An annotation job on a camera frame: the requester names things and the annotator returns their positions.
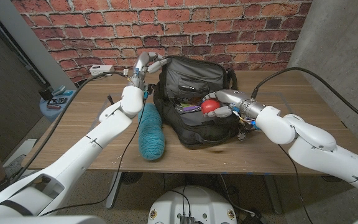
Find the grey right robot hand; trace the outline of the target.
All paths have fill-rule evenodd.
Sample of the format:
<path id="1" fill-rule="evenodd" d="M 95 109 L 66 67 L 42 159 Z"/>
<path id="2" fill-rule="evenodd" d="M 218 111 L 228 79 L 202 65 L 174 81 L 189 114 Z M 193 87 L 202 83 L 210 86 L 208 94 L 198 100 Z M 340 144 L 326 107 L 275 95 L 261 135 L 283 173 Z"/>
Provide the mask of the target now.
<path id="1" fill-rule="evenodd" d="M 203 116 L 207 117 L 218 117 L 225 118 L 232 115 L 233 107 L 236 107 L 242 114 L 246 114 L 246 111 L 249 107 L 255 102 L 252 101 L 245 93 L 238 90 L 219 90 L 212 93 L 208 93 L 203 101 L 215 99 L 221 103 L 224 103 L 224 106 L 221 106 L 217 109 L 214 109 L 210 112 L 204 112 Z"/>

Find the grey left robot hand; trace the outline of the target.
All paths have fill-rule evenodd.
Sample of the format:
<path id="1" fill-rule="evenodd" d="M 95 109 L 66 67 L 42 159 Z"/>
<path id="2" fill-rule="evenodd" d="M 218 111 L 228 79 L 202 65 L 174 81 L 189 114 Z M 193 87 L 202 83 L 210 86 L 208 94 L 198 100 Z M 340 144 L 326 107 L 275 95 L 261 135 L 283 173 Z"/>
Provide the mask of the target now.
<path id="1" fill-rule="evenodd" d="M 155 73 L 171 61 L 155 52 L 142 52 L 133 67 L 132 83 L 143 90 L 146 73 Z"/>

